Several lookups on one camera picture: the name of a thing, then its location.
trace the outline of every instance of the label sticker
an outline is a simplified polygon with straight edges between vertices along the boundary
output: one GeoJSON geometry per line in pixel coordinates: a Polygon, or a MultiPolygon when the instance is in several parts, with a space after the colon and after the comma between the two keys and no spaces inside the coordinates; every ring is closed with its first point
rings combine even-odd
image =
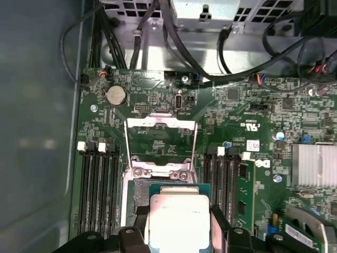
{"type": "Polygon", "coordinates": [[[291,237],[295,238],[297,241],[307,245],[310,248],[314,247],[314,243],[308,237],[299,233],[296,229],[293,229],[288,224],[285,225],[285,232],[290,235],[291,237]]]}
{"type": "Polygon", "coordinates": [[[259,140],[247,140],[247,151],[259,152],[260,141],[259,140]]]}

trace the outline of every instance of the motherboard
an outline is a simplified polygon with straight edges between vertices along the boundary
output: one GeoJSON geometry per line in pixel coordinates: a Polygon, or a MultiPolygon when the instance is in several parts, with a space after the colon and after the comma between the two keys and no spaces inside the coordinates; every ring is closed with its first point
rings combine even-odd
{"type": "Polygon", "coordinates": [[[81,91],[70,238],[132,225],[153,183],[210,184],[210,204],[260,239],[286,207],[335,223],[336,110],[333,87],[274,93],[253,76],[204,87],[192,73],[113,70],[81,91]]]}

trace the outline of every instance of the aluminum heatsink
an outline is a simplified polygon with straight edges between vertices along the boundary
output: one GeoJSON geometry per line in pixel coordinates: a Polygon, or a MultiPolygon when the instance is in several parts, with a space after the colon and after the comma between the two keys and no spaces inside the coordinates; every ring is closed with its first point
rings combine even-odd
{"type": "Polygon", "coordinates": [[[336,187],[337,146],[292,146],[292,184],[295,186],[336,187]]]}

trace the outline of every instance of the green pcb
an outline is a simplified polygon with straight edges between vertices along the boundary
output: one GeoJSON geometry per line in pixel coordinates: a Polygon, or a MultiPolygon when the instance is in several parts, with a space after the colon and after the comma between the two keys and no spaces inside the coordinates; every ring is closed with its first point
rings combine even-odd
{"type": "MultiPolygon", "coordinates": [[[[84,74],[94,80],[99,70],[87,69],[84,74]]],[[[287,90],[300,81],[267,76],[265,84],[287,90]]],[[[270,218],[286,205],[313,208],[334,221],[335,188],[306,188],[291,181],[294,143],[335,142],[337,90],[317,97],[310,91],[313,88],[296,94],[272,93],[251,77],[204,89],[202,79],[194,74],[139,70],[115,70],[109,81],[99,79],[81,91],[77,141],[85,142],[87,149],[76,154],[70,237],[90,229],[107,237],[120,225],[123,171],[128,164],[124,122],[150,113],[170,113],[178,120],[198,123],[195,183],[212,185],[211,202],[231,213],[233,225],[252,233],[258,227],[256,234],[263,239],[270,218]],[[112,86],[125,92],[123,101],[123,94],[113,97],[121,104],[108,102],[112,86]],[[284,140],[278,140],[277,133],[283,133],[284,140]],[[95,151],[100,143],[108,147],[103,155],[95,151]]],[[[162,124],[128,131],[131,155],[158,165],[190,158],[193,137],[193,131],[162,124]]],[[[148,180],[169,183],[168,178],[148,180]]],[[[136,207],[145,205],[135,190],[138,185],[144,188],[137,181],[128,185],[127,225],[132,224],[136,207]]]]}

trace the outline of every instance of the ram slot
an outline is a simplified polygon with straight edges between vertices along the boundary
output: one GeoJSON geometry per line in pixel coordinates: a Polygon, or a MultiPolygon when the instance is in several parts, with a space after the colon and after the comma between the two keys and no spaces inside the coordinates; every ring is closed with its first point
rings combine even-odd
{"type": "Polygon", "coordinates": [[[222,157],[222,205],[221,210],[227,218],[227,207],[228,207],[228,192],[229,192],[229,161],[227,157],[222,157]]]}
{"type": "Polygon", "coordinates": [[[100,188],[100,210],[98,214],[98,231],[102,233],[103,236],[107,236],[106,234],[106,207],[107,207],[107,188],[108,188],[108,157],[101,156],[102,159],[102,172],[101,172],[101,188],[100,188]]]}
{"type": "Polygon", "coordinates": [[[226,204],[223,205],[223,211],[225,217],[230,224],[234,224],[235,220],[235,204],[236,204],[236,192],[237,192],[237,180],[239,173],[239,162],[236,160],[229,160],[226,163],[226,185],[224,187],[226,191],[226,204]]]}
{"type": "Polygon", "coordinates": [[[222,192],[222,178],[221,178],[221,158],[214,155],[213,156],[213,185],[214,185],[214,191],[213,191],[213,204],[219,205],[221,203],[221,192],[222,192]]]}
{"type": "Polygon", "coordinates": [[[100,156],[97,153],[93,156],[93,162],[91,166],[91,183],[89,187],[90,206],[89,206],[89,231],[95,231],[95,217],[96,217],[96,200],[97,200],[97,186],[98,186],[98,174],[100,170],[100,156]]]}
{"type": "Polygon", "coordinates": [[[212,157],[210,155],[204,155],[203,164],[203,183],[210,183],[211,174],[211,161],[212,157]]]}
{"type": "Polygon", "coordinates": [[[80,224],[78,226],[78,234],[81,234],[85,231],[86,225],[86,208],[87,208],[87,190],[89,184],[89,169],[90,169],[90,160],[92,154],[83,153],[82,154],[82,178],[81,178],[81,190],[80,190],[80,209],[78,212],[78,217],[80,219],[80,224]]]}
{"type": "Polygon", "coordinates": [[[115,216],[116,216],[116,198],[117,198],[117,189],[118,189],[118,164],[119,164],[119,156],[114,154],[110,157],[110,170],[111,170],[111,190],[110,190],[110,213],[109,213],[109,229],[108,229],[108,237],[112,235],[113,230],[115,228],[115,216]]]}

